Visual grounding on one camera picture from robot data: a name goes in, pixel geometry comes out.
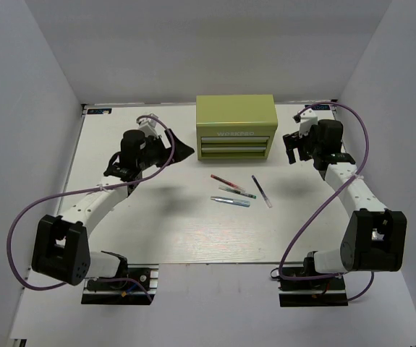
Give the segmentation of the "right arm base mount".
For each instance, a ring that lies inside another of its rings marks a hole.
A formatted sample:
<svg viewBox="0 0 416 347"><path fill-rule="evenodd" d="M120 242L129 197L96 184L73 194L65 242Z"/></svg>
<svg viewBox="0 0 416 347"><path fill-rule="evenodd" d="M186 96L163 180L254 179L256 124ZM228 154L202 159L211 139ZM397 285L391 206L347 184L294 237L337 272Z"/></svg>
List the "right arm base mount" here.
<svg viewBox="0 0 416 347"><path fill-rule="evenodd" d="M279 282L280 307L342 307L348 305L346 286L343 278L322 280L284 280L279 268L270 272L272 280Z"/></svg>

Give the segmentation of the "blue utility knife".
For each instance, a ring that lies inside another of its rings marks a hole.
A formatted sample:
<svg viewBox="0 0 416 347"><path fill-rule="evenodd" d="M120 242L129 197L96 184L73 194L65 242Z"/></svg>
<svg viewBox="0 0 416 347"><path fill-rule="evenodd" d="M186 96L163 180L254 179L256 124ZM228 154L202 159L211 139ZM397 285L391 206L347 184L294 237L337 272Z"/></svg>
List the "blue utility knife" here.
<svg viewBox="0 0 416 347"><path fill-rule="evenodd" d="M217 196L211 196L211 200L214 202L224 203L228 205L236 205L240 207L249 207L250 202L247 200L238 200L228 197L217 197Z"/></svg>

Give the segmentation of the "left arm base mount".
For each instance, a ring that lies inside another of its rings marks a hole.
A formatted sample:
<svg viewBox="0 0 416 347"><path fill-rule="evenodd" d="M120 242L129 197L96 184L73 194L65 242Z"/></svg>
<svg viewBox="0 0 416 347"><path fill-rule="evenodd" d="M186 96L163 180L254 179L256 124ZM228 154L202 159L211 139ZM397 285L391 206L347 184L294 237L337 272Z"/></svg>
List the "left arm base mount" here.
<svg viewBox="0 0 416 347"><path fill-rule="evenodd" d="M149 306L158 288L159 265L129 265L124 272L130 280L87 279L81 304L111 306Z"/></svg>

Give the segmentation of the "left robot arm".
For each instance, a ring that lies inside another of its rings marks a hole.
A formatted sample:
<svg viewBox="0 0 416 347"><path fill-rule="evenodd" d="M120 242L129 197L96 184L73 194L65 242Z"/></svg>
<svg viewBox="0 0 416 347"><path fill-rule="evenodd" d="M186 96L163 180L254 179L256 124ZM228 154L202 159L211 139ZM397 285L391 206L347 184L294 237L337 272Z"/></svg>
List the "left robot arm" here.
<svg viewBox="0 0 416 347"><path fill-rule="evenodd" d="M113 252L92 252L88 239L106 215L133 193L144 170L178 163L195 152L171 130L165 134L171 147L165 147L159 136L142 130L126 131L119 152L112 155L103 173L98 191L86 194L58 216L41 218L31 262L35 272L73 286L86 278L104 278L112 288L127 284L127 259Z"/></svg>

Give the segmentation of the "green gel pen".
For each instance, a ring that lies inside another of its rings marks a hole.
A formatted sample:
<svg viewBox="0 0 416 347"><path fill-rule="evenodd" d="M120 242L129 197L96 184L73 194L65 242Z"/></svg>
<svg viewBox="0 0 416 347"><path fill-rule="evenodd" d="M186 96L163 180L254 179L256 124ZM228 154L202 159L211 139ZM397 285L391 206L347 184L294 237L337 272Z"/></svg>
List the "green gel pen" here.
<svg viewBox="0 0 416 347"><path fill-rule="evenodd" d="M229 193L239 195L239 196L242 196L242 197L246 197L246 198L250 198L250 199L254 199L254 200L257 198L254 194L244 192L240 189L235 189L235 188L232 188L232 187L226 187L226 186L222 186L222 185L219 185L218 188L221 191L229 192Z"/></svg>

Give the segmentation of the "red gel pen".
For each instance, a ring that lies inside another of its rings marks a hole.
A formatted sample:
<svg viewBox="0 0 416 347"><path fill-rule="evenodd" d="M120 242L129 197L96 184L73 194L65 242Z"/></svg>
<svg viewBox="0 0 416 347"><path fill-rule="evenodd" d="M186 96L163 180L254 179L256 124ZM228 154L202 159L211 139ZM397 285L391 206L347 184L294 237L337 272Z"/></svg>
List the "red gel pen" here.
<svg viewBox="0 0 416 347"><path fill-rule="evenodd" d="M225 185L227 185L229 187L232 187L232 188L235 188L235 189L242 189L240 186L238 186L238 185L236 185L236 184L234 184L234 183L232 183L232 182L230 182L230 181L228 181L226 179L223 179L223 178L221 178L219 176L216 176L214 174L211 174L211 178L212 179L215 179L215 180L217 180L217 181L221 182L222 184L225 184Z"/></svg>

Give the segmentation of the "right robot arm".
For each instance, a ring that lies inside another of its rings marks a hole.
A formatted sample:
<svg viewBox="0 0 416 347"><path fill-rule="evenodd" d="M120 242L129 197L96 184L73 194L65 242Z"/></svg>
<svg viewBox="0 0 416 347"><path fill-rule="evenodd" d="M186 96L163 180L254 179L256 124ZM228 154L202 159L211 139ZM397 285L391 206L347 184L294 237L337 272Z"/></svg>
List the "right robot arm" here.
<svg viewBox="0 0 416 347"><path fill-rule="evenodd" d="M371 192L354 158L342 150L343 131L340 121L312 117L298 131L283 136L289 162L312 160L349 216L340 245L306 256L302 277L311 288L320 288L330 275L396 272L403 262L407 218L388 209Z"/></svg>

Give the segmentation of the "purple gel pen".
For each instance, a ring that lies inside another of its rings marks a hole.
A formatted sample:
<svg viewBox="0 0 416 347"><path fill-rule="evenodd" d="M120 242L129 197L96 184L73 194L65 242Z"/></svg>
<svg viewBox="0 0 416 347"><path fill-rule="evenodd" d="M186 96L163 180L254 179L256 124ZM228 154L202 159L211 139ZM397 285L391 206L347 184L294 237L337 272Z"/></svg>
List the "purple gel pen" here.
<svg viewBox="0 0 416 347"><path fill-rule="evenodd" d="M266 203L266 206L268 208L272 208L272 204L271 201L269 200L268 196L266 195L265 191L263 190L262 186L260 185L259 181L257 180L257 178L255 177L255 175L252 175L252 180L254 181L256 187L258 188L258 191L260 192L260 195L262 196L263 200Z"/></svg>

